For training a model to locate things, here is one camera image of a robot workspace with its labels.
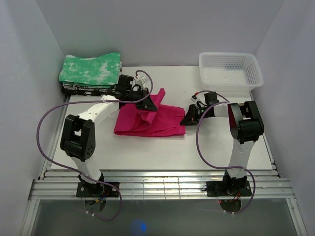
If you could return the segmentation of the pink trousers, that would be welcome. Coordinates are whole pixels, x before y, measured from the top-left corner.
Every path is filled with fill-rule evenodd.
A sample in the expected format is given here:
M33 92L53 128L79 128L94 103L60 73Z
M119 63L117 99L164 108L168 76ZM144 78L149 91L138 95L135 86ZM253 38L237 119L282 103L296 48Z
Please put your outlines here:
M180 125L185 116L181 107L162 104L166 92L161 88L156 95L151 95L157 111L141 111L135 105L123 106L118 114L114 133L121 136L169 137L183 136L186 128Z

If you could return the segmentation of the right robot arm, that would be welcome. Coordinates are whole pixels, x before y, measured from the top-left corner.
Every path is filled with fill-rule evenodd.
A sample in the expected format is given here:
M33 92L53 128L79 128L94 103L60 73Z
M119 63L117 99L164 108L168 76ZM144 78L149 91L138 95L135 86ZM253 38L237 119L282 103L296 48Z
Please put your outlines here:
M204 90L204 102L194 94L192 104L180 122L181 125L200 126L204 118L228 118L233 138L232 154L227 167L223 167L221 181L206 182L205 191L209 197L251 196L252 190L247 180L247 165L253 146L264 133L264 124L254 101L231 103L226 98L220 102L220 94Z

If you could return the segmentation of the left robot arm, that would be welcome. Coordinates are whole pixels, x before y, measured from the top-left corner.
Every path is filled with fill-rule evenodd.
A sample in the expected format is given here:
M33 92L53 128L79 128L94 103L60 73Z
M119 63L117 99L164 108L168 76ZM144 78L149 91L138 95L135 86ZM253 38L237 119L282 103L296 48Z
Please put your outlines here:
M108 88L95 105L78 115L65 118L61 150L74 161L80 172L80 180L88 184L87 190L93 196L100 196L104 192L104 184L100 181L102 173L93 157L95 128L126 104L135 105L141 111L158 110L150 98L153 89L146 85L152 79L145 71L136 71L139 72L144 76L138 78L121 74L118 82Z

